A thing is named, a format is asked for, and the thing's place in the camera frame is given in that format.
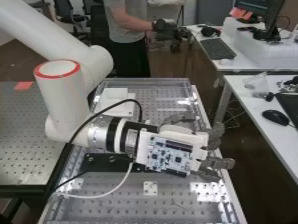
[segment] black cable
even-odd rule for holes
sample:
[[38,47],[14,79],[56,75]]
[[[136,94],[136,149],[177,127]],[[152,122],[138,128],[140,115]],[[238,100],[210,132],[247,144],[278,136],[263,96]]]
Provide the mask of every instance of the black cable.
[[[97,112],[89,119],[86,119],[86,121],[81,124],[81,126],[77,128],[68,144],[72,144],[80,131],[82,130],[82,128],[90,123],[90,121],[97,118],[100,115],[102,115],[106,111],[109,111],[110,109],[113,109],[114,107],[117,107],[118,105],[126,103],[126,102],[134,102],[138,106],[138,109],[140,109],[140,114],[138,114],[138,122],[142,122],[142,106],[140,104],[140,102],[137,100],[133,100],[133,99],[126,99],[126,100],[122,100],[121,102],[113,104],[112,106],[106,107],[104,110],[101,110],[100,112]],[[61,184],[58,184],[53,190],[52,190],[52,193],[62,186],[65,185],[66,183],[69,183],[72,180],[74,180],[76,178],[78,178],[80,176],[82,176],[84,174],[86,174],[88,172],[82,172],[82,173],[78,173],[76,176],[73,176],[70,179],[68,179],[66,181],[64,181]]]

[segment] circuit board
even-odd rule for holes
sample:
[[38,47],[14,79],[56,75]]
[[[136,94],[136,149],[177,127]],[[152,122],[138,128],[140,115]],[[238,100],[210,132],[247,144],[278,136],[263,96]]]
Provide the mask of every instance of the circuit board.
[[191,145],[161,137],[152,137],[148,147],[148,169],[181,177],[190,174]]

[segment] computer mouse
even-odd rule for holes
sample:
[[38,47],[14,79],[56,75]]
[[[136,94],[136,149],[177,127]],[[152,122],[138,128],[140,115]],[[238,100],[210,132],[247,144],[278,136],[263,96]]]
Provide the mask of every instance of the computer mouse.
[[290,124],[290,119],[287,116],[277,110],[266,110],[263,111],[262,115],[267,120],[282,126],[287,126]]

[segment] wire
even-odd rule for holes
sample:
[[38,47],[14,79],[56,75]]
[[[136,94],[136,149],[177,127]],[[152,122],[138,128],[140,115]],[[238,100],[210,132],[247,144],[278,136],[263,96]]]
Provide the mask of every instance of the wire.
[[245,111],[242,113],[239,113],[238,115],[233,116],[227,121],[225,121],[223,124],[226,124],[230,120],[235,120],[235,118],[239,117],[243,114],[245,114]]
[[297,129],[297,127],[294,125],[289,124],[289,126]]
[[106,197],[108,195],[110,195],[114,191],[117,191],[118,188],[122,186],[122,184],[124,184],[124,182],[126,181],[128,176],[129,176],[129,174],[130,174],[130,172],[132,172],[132,168],[133,168],[133,163],[129,163],[128,172],[126,172],[126,174],[125,174],[125,176],[124,176],[122,181],[120,182],[120,184],[118,184],[118,185],[117,185],[109,192],[106,192],[106,193],[104,193],[104,194],[101,194],[101,195],[82,196],[82,195],[73,195],[73,194],[58,193],[58,192],[54,193],[54,194],[57,194],[57,195],[62,195],[62,196],[65,196],[65,197],[70,197],[70,198],[80,198],[80,199],[98,199],[98,198],[104,198],[104,197]]
[[[118,103],[113,104],[112,106],[106,107],[104,110],[101,110],[98,113],[96,113],[82,124],[81,126],[77,128],[68,144],[72,144],[80,131],[82,130],[82,128],[89,124],[89,122],[96,118],[98,117],[100,115],[102,115],[106,111],[109,111],[110,109],[113,109],[114,107],[117,107],[118,105],[126,103],[126,102],[134,102],[138,106],[138,109],[140,109],[140,114],[138,114],[138,122],[142,122],[142,106],[140,104],[140,102],[134,99],[126,99],[126,100],[122,100],[120,101]],[[82,173],[78,173],[76,176],[73,176],[70,179],[68,179],[66,181],[64,181],[60,185],[57,185],[53,190],[52,190],[52,193],[60,188],[62,187],[66,183],[69,183],[72,180],[74,180],[76,178],[78,178],[80,176],[82,176],[85,173],[88,172],[82,172]]]
[[234,128],[238,128],[238,127],[239,127],[239,122],[238,122],[237,119],[234,118],[233,113],[231,113],[229,110],[226,110],[226,112],[230,114],[233,120],[235,121],[235,125],[234,125],[234,126],[230,126],[230,127],[226,127],[225,129],[234,129]]
[[120,101],[118,103],[113,104],[112,106],[106,107],[104,110],[101,110],[98,113],[96,113],[89,119],[86,119],[86,121],[81,124],[81,126],[78,127],[78,129],[76,130],[72,138],[70,138],[70,141],[69,141],[69,144],[73,143],[73,140],[76,139],[80,131],[82,130],[82,128],[90,123],[90,121],[97,118],[101,114],[104,114],[106,111],[109,111],[110,109],[113,109],[114,107],[117,107],[118,105],[126,103],[126,102],[134,102],[137,105],[138,105],[138,108],[140,108],[140,114],[138,114],[138,122],[142,122],[142,106],[141,104],[138,103],[137,100],[133,100],[133,99],[126,99],[126,100],[122,100]]

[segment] optical breadboard table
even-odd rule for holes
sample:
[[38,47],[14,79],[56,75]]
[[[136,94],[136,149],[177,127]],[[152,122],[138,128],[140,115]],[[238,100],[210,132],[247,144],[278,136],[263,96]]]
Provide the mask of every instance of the optical breadboard table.
[[[106,79],[96,92],[96,106],[105,88],[128,88],[144,107],[144,119],[161,125],[165,118],[195,113],[198,120],[183,124],[202,130],[209,127],[195,87],[187,79]],[[85,153],[104,153],[98,149],[74,147],[60,182],[78,172]],[[100,195],[120,183],[125,173],[88,173],[62,189],[77,195]],[[121,188],[101,199],[52,197],[40,224],[165,224],[165,223],[246,223],[229,174],[221,172],[219,183],[207,183],[190,175],[179,178],[169,174],[130,173]],[[144,182],[154,181],[157,195],[144,195]]]
[[48,110],[36,84],[14,90],[0,83],[0,194],[37,191],[46,186],[64,144],[44,132]]

